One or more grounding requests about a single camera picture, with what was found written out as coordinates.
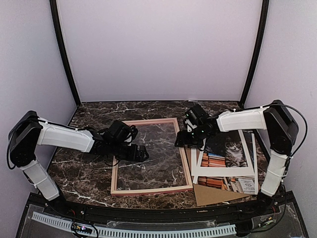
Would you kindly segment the cat and books photo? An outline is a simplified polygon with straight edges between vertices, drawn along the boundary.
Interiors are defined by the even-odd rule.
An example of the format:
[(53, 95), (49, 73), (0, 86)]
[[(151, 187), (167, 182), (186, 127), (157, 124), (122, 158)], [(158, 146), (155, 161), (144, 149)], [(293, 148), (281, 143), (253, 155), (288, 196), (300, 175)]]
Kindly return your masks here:
[(196, 158), (193, 183), (224, 191), (259, 192), (256, 142), (252, 131), (236, 130), (207, 139)]

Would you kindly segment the white photo mat board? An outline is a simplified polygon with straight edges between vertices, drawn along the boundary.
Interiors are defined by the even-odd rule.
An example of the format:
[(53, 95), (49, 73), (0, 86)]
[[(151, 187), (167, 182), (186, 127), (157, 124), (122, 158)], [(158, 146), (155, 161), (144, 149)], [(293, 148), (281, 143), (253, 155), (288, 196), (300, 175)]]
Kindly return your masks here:
[(192, 159), (192, 175), (206, 177), (254, 176), (252, 134), (236, 130), (210, 138)]

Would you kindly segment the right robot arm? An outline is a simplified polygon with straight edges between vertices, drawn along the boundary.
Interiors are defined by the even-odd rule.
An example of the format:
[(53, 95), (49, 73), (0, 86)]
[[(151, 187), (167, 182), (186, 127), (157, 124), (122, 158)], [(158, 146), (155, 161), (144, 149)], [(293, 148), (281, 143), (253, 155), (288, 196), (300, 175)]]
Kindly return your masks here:
[(265, 130), (270, 143), (268, 167), (253, 211), (263, 215), (272, 207), (273, 198), (279, 188), (284, 189), (290, 161), (301, 144), (296, 144), (299, 125), (290, 111), (297, 109), (281, 100), (272, 103), (238, 110), (226, 110), (214, 116), (209, 115), (199, 104), (185, 113), (184, 130), (177, 133), (174, 145), (203, 149), (205, 141), (219, 133), (236, 130)]

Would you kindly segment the pink wooden picture frame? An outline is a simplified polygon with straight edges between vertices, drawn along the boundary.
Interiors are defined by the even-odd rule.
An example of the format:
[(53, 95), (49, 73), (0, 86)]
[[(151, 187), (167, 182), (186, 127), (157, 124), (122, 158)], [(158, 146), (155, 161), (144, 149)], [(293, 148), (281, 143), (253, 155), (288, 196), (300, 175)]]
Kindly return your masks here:
[[(147, 120), (130, 120), (126, 121), (127, 125), (141, 125), (141, 124), (151, 124), (151, 123), (165, 123), (165, 122), (173, 122), (176, 134), (179, 131), (179, 125), (177, 118), (166, 118), (166, 119), (147, 119)], [(185, 172), (186, 182), (187, 184), (184, 186), (178, 187), (167, 187), (167, 188), (157, 188), (157, 189), (141, 189), (141, 190), (116, 190), (117, 184), (117, 165), (120, 163), (117, 159), (113, 160), (112, 167), (112, 176), (111, 176), (111, 189), (110, 193), (112, 196), (124, 196), (124, 195), (149, 195), (149, 194), (160, 194), (160, 193), (172, 193), (172, 192), (181, 192), (181, 191), (189, 191), (193, 189), (193, 184), (190, 179), (190, 170), (186, 157), (186, 153), (184, 148), (179, 148), (180, 154), (182, 157), (183, 169)]]

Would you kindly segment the clear acrylic sheet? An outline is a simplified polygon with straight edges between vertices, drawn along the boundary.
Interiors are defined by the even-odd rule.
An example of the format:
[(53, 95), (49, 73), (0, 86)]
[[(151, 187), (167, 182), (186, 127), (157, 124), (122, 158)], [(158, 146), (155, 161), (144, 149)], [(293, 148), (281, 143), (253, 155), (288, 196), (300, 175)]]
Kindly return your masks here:
[(137, 125), (134, 144), (145, 146), (149, 158), (117, 165), (116, 190), (178, 187), (187, 184), (180, 149), (174, 146), (173, 122)]

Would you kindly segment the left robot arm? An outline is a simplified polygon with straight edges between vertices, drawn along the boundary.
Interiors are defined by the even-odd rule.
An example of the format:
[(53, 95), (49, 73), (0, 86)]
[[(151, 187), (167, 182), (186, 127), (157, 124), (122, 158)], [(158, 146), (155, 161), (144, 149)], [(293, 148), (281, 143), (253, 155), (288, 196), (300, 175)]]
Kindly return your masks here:
[(30, 183), (47, 200), (59, 216), (66, 216), (70, 206), (46, 169), (40, 164), (37, 146), (67, 148), (98, 156), (114, 156), (119, 161), (144, 162), (149, 154), (133, 140), (138, 130), (115, 120), (110, 127), (96, 130), (92, 127), (74, 128), (48, 121), (28, 111), (8, 134), (6, 162), (9, 169), (19, 168)]

